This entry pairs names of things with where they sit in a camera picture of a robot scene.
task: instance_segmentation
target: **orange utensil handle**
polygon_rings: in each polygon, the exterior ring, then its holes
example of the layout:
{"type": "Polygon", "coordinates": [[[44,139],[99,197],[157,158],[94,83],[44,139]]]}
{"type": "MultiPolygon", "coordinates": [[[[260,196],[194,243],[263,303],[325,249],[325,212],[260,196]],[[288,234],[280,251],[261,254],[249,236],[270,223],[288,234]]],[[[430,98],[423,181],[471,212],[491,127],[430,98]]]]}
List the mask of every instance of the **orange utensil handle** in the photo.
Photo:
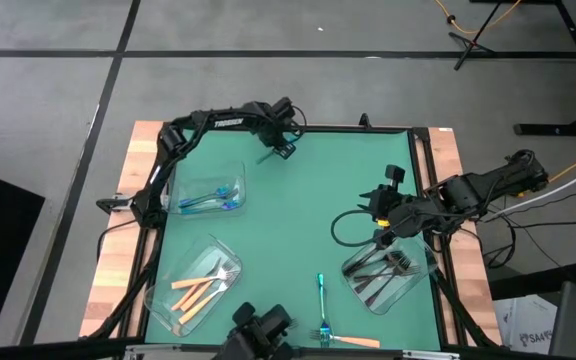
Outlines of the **orange utensil handle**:
{"type": "Polygon", "coordinates": [[[206,306],[206,304],[208,304],[210,302],[210,300],[212,300],[212,298],[214,298],[220,292],[221,291],[215,291],[214,293],[208,295],[208,297],[206,297],[205,299],[201,300],[199,302],[199,304],[197,304],[194,308],[190,309],[190,311],[188,311],[182,317],[179,318],[179,323],[183,325],[183,324],[187,323],[188,321],[190,321],[195,315],[197,315],[197,313],[204,306],[206,306]]]}
{"type": "Polygon", "coordinates": [[[183,305],[191,296],[192,294],[195,292],[195,290],[197,290],[197,288],[199,287],[199,284],[195,284],[193,285],[190,289],[188,289],[188,291],[186,291],[186,293],[184,294],[184,297],[181,298],[181,300],[177,301],[177,303],[175,305],[173,305],[170,310],[177,310],[181,307],[181,305],[183,305]]]}
{"type": "Polygon", "coordinates": [[[201,285],[199,290],[197,290],[183,304],[181,304],[181,310],[183,312],[188,311],[188,309],[190,309],[190,307],[193,306],[197,302],[197,300],[199,300],[199,298],[201,298],[201,295],[203,295],[206,292],[206,290],[208,290],[208,288],[210,287],[211,284],[212,284],[212,281],[208,281],[207,283],[201,285]]]}
{"type": "Polygon", "coordinates": [[[182,289],[188,286],[193,286],[196,284],[205,283],[206,281],[214,280],[215,277],[205,277],[205,278],[197,278],[197,279],[188,279],[188,280],[179,280],[175,281],[170,286],[173,289],[182,289]]]}
{"type": "Polygon", "coordinates": [[[379,347],[381,346],[381,343],[379,342],[379,340],[373,340],[373,339],[353,338],[353,337],[348,337],[348,336],[335,336],[334,339],[337,341],[342,341],[342,342],[348,343],[348,344],[361,345],[361,346],[371,347],[371,348],[375,348],[375,349],[379,349],[379,347]]]}

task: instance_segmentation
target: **concrete floor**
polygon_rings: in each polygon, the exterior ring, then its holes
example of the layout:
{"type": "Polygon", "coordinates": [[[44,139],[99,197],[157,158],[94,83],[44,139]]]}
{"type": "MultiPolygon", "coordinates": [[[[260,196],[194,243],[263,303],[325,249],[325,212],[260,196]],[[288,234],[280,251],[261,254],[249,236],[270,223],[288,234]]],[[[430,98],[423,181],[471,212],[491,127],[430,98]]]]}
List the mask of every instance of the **concrete floor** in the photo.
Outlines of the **concrete floor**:
{"type": "MultiPolygon", "coordinates": [[[[469,28],[491,9],[446,2],[469,28]]],[[[566,5],[576,21],[576,1],[566,5]]],[[[130,0],[0,1],[0,48],[115,49],[129,7],[130,0]]],[[[433,0],[152,0],[141,4],[128,49],[459,50],[449,30],[433,0]]],[[[481,42],[506,51],[574,50],[556,9],[545,6],[520,6],[481,42]]],[[[47,198],[0,317],[0,345],[18,340],[110,62],[0,59],[0,178],[47,198]]],[[[124,59],[37,341],[77,337],[96,240],[107,223],[94,202],[114,193],[135,120],[290,96],[311,123],[355,124],[367,112],[376,125],[452,127],[466,171],[487,171],[522,148],[534,150],[552,173],[576,161],[575,138],[517,137],[511,128],[576,117],[576,61],[469,61],[459,72],[452,66],[453,60],[410,59],[124,59]]],[[[557,221],[572,209],[576,198],[515,220],[557,221]]],[[[485,250],[509,242],[501,222],[478,230],[485,250]]],[[[576,226],[531,233],[560,264],[576,262],[576,226]]],[[[554,266],[525,234],[518,237],[511,269],[554,266]]]]}

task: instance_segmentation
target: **black tripod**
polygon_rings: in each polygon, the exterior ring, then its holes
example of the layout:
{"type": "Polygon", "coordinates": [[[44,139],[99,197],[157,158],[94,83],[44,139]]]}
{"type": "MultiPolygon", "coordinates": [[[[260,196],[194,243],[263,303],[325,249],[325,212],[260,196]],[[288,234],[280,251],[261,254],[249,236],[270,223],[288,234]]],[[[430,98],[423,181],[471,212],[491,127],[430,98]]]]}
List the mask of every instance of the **black tripod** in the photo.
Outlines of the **black tripod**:
{"type": "MultiPolygon", "coordinates": [[[[479,29],[479,31],[477,31],[477,35],[475,35],[475,38],[470,40],[470,39],[466,39],[465,37],[461,36],[461,35],[457,35],[454,32],[449,32],[448,35],[453,38],[453,39],[458,39],[461,40],[464,45],[466,46],[466,50],[464,50],[464,53],[461,54],[461,57],[459,58],[459,60],[457,61],[457,64],[455,64],[455,71],[459,70],[459,68],[461,68],[461,65],[464,63],[464,61],[466,61],[466,58],[468,57],[468,55],[470,54],[470,52],[473,49],[478,49],[478,50],[483,50],[484,52],[488,53],[489,55],[493,56],[495,55],[495,52],[488,49],[485,46],[479,45],[477,43],[477,40],[479,39],[479,36],[481,36],[481,33],[484,32],[484,30],[486,29],[486,26],[488,26],[488,23],[490,22],[490,20],[492,19],[492,17],[495,15],[495,13],[497,12],[497,9],[499,9],[499,6],[501,5],[501,1],[497,2],[497,5],[495,5],[495,8],[492,9],[492,12],[490,13],[490,15],[488,15],[488,18],[486,19],[486,22],[484,22],[484,24],[481,26],[481,28],[479,29]]],[[[452,22],[455,20],[455,16],[454,15],[450,15],[447,19],[449,24],[452,24],[452,22]]]]}

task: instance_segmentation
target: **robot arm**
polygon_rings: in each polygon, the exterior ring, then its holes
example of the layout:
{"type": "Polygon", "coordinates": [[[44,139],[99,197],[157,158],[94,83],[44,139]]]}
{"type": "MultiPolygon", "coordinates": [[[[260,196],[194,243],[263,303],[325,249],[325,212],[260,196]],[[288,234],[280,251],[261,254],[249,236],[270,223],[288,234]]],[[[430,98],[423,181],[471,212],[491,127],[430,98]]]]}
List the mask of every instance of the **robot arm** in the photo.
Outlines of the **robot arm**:
{"type": "MultiPolygon", "coordinates": [[[[520,150],[506,157],[508,164],[485,174],[468,173],[450,177],[424,190],[424,196],[401,194],[398,185],[403,182],[405,171],[394,165],[386,168],[386,177],[392,185],[379,185],[369,193],[368,206],[359,205],[388,230],[380,232],[372,240],[392,243],[395,237],[408,238],[430,230],[449,235],[456,232],[464,221],[482,217],[488,212],[491,201],[505,195],[539,191],[548,184],[548,174],[530,150],[520,150]]],[[[333,221],[333,238],[340,244],[333,221]]]]}
{"type": "Polygon", "coordinates": [[[273,152],[287,159],[295,151],[295,145],[286,138],[290,132],[297,138],[303,129],[292,119],[295,111],[290,99],[284,97],[276,104],[249,102],[240,108],[194,111],[189,116],[177,118],[166,124],[157,137],[157,157],[145,187],[135,194],[130,209],[140,226],[156,228],[165,223],[166,212],[161,205],[161,194],[174,169],[201,141],[206,132],[213,129],[243,127],[273,152]],[[190,138],[184,130],[193,130],[190,138]]]}

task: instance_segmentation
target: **plastic container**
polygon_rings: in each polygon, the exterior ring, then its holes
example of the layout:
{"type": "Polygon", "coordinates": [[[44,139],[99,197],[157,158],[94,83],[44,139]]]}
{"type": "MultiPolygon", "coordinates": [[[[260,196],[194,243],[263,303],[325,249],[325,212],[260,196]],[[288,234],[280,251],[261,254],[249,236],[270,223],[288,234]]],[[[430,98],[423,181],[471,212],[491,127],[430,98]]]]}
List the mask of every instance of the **plastic container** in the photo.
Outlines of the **plastic container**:
{"type": "MultiPolygon", "coordinates": [[[[155,285],[146,290],[144,304],[164,327],[173,334],[182,337],[188,335],[199,326],[210,314],[210,311],[215,306],[219,306],[221,298],[236,285],[239,276],[241,276],[241,261],[214,236],[205,235],[196,239],[191,248],[176,259],[173,264],[174,266],[168,269],[155,285]],[[180,309],[172,310],[172,308],[189,291],[190,287],[172,289],[171,283],[179,280],[206,277],[208,272],[215,267],[217,261],[219,261],[218,267],[224,266],[227,262],[231,263],[232,267],[229,271],[233,271],[232,284],[226,291],[217,294],[190,321],[182,325],[180,319],[185,312],[180,309]]],[[[221,280],[213,281],[202,297],[195,302],[195,305],[215,292],[221,284],[221,280]]]]}
{"type": "Polygon", "coordinates": [[[169,181],[168,213],[186,218],[239,215],[246,202],[246,171],[242,162],[204,164],[169,181]]]}
{"type": "Polygon", "coordinates": [[[361,268],[351,276],[343,274],[344,269],[368,255],[374,248],[374,244],[366,245],[353,257],[346,260],[341,269],[345,282],[364,306],[375,314],[383,315],[388,312],[394,303],[417,285],[421,279],[434,271],[437,268],[437,262],[430,247],[423,242],[420,236],[417,236],[414,238],[395,239],[392,245],[376,252],[364,263],[366,265],[372,264],[361,268]],[[409,260],[409,264],[407,266],[400,265],[395,268],[396,270],[393,270],[393,267],[386,268],[386,262],[379,260],[383,259],[386,253],[392,254],[393,252],[396,252],[399,264],[403,263],[402,259],[409,260]],[[405,268],[415,270],[403,272],[405,268]],[[400,273],[400,275],[394,277],[382,276],[359,281],[355,279],[357,276],[392,274],[393,271],[400,273]]]}

